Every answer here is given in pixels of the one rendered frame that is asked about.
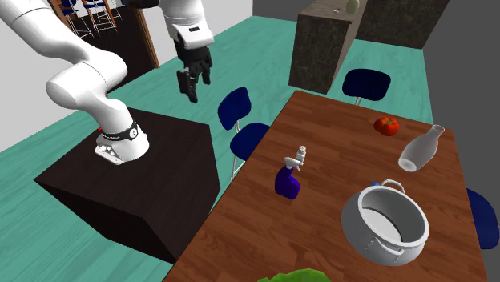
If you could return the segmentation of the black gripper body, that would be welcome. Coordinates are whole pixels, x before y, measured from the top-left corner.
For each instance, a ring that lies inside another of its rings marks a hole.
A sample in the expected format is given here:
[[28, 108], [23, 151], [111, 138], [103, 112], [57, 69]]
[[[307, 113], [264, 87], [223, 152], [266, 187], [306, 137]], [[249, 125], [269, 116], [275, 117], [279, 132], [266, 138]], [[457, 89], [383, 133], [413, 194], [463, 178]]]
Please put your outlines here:
[[198, 66], [201, 67], [202, 61], [212, 63], [210, 50], [206, 46], [187, 50], [183, 43], [177, 41], [174, 41], [174, 43], [179, 59], [183, 62], [184, 67], [188, 68], [190, 71], [194, 71], [194, 69]]

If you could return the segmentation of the blue chair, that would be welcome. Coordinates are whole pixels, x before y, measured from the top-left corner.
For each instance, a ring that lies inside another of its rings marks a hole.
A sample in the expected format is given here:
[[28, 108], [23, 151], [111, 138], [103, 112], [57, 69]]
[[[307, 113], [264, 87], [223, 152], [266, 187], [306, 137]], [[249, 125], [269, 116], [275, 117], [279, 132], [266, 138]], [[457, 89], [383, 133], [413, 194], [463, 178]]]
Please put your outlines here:
[[500, 224], [491, 204], [477, 192], [466, 189], [481, 249], [494, 249], [500, 243]]
[[239, 87], [228, 93], [218, 106], [217, 114], [222, 127], [226, 131], [235, 132], [229, 145], [234, 155], [231, 180], [234, 180], [236, 173], [243, 167], [269, 129], [269, 125], [263, 123], [249, 123], [240, 128], [240, 120], [247, 116], [251, 109], [252, 103], [246, 87]]
[[379, 70], [358, 68], [350, 70], [342, 85], [342, 92], [350, 97], [355, 97], [357, 106], [361, 105], [362, 99], [380, 101], [387, 93], [391, 83], [391, 77]]

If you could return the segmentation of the brown framed doorway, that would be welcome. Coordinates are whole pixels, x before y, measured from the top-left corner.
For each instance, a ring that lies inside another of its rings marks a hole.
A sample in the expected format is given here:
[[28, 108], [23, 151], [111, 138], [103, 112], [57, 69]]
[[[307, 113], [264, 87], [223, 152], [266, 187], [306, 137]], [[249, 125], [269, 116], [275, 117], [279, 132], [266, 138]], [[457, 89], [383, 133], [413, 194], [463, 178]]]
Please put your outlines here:
[[156, 68], [144, 37], [143, 20], [115, 0], [47, 0], [71, 32], [101, 50], [117, 54], [127, 64], [127, 76], [117, 87]]

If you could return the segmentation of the dark robot stand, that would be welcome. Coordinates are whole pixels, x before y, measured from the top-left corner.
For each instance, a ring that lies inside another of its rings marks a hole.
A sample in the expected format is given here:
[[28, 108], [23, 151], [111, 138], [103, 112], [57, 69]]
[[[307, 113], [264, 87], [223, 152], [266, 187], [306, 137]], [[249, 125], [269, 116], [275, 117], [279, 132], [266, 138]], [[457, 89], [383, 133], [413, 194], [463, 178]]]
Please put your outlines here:
[[114, 165], [95, 154], [97, 132], [35, 182], [109, 240], [174, 264], [220, 192], [210, 127], [131, 109], [150, 147]]

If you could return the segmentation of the dark stone counter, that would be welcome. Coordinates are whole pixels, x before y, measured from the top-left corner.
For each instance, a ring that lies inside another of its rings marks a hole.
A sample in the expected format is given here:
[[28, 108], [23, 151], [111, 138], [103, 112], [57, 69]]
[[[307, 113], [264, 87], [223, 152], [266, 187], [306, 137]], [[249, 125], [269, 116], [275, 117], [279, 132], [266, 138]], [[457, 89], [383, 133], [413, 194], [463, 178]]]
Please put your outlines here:
[[355, 39], [421, 49], [450, 0], [315, 0], [297, 16], [288, 84], [326, 94]]

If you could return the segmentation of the blue spray bottle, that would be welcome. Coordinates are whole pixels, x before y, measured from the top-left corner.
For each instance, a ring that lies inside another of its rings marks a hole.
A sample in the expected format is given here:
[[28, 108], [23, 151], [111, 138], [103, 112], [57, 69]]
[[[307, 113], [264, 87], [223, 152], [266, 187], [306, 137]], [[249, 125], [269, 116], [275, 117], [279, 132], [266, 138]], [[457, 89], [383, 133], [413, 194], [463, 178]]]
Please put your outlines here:
[[295, 199], [300, 191], [300, 184], [292, 176], [294, 170], [299, 171], [304, 164], [306, 147], [300, 146], [295, 158], [285, 157], [284, 166], [278, 171], [275, 178], [275, 193], [287, 199]]

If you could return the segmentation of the red tomato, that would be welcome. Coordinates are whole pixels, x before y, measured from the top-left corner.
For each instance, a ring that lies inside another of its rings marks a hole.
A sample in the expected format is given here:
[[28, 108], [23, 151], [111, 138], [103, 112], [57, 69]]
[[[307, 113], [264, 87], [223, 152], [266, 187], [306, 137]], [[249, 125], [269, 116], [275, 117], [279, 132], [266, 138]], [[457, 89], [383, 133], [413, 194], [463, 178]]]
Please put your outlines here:
[[399, 123], [392, 117], [379, 118], [375, 121], [373, 127], [376, 131], [385, 136], [396, 135], [399, 131]]

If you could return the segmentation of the brown wooden table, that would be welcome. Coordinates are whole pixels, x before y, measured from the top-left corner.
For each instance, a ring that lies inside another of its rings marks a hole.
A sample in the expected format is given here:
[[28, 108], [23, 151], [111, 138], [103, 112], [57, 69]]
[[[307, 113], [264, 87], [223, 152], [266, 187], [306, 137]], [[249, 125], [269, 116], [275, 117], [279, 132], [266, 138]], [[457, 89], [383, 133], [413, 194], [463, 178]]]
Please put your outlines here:
[[[373, 128], [379, 111], [296, 91], [231, 182], [163, 282], [257, 282], [313, 268], [332, 282], [488, 282], [454, 134], [419, 171], [402, 170], [408, 142], [429, 125], [399, 119], [385, 137]], [[292, 176], [295, 199], [275, 193], [284, 158], [306, 147]], [[424, 211], [429, 239], [400, 267], [360, 256], [341, 227], [345, 202], [371, 181], [393, 179]]]

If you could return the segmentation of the green lettuce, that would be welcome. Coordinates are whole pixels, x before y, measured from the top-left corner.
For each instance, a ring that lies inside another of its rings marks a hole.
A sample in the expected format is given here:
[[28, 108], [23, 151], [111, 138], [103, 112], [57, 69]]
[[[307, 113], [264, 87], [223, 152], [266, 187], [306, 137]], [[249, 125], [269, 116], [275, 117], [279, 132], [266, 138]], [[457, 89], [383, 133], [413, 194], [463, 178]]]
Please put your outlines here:
[[332, 282], [322, 271], [311, 268], [290, 273], [278, 273], [275, 276], [259, 279], [257, 282]]

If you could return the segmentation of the grey cooking pot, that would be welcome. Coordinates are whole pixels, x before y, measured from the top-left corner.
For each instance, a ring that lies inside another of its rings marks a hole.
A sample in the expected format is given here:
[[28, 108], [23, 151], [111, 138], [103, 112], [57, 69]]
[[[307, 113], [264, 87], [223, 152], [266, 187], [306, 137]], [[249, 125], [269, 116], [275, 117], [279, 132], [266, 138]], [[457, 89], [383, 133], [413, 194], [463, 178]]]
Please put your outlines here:
[[415, 260], [429, 237], [425, 213], [392, 179], [351, 196], [342, 209], [341, 226], [360, 255], [386, 266]]

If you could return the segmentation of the white bottle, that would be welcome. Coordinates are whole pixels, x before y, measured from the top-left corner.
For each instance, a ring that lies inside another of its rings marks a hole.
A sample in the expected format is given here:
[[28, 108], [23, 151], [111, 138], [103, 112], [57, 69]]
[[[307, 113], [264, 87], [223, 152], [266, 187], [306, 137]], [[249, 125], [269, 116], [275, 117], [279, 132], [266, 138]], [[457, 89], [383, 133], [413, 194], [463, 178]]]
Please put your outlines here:
[[415, 172], [424, 167], [436, 154], [438, 139], [446, 129], [434, 124], [427, 133], [413, 139], [401, 153], [398, 165], [405, 171]]

